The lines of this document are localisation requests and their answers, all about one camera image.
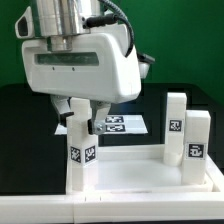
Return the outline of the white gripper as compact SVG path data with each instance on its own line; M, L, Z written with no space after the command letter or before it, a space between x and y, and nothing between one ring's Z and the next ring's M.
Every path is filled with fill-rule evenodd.
M89 34L74 36L68 52L50 52L45 39L27 40L22 56L28 84L35 92L51 94L63 127L74 115L69 97L93 100L88 132L101 135L106 131L110 103L134 100L141 90L137 54L127 51L128 42L124 25L93 28Z

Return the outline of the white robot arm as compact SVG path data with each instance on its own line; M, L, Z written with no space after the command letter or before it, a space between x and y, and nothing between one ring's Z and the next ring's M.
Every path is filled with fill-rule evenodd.
M110 0L33 0L15 28L31 89L49 94L60 116L68 98L88 99L90 133L105 132L112 104L138 97L133 30Z

